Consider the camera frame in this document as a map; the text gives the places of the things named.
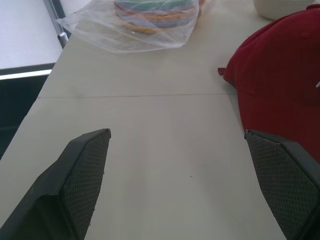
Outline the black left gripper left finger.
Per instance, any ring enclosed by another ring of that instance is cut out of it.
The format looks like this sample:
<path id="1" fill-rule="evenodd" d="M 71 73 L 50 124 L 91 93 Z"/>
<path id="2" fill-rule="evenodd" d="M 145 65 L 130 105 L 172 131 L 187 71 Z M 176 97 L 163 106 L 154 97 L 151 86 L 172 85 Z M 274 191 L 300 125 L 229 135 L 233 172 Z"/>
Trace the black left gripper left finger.
<path id="1" fill-rule="evenodd" d="M 101 191 L 111 130 L 71 140 L 0 229 L 2 240 L 83 240 Z"/>

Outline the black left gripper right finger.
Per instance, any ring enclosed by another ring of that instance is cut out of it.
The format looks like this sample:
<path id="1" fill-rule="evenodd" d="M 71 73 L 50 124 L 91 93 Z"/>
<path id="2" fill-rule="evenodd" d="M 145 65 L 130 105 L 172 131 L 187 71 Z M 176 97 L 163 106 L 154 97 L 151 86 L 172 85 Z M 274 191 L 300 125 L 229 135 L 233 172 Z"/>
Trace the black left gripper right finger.
<path id="1" fill-rule="evenodd" d="M 246 130 L 260 190 L 288 240 L 320 238 L 320 165 L 297 142 Z"/>

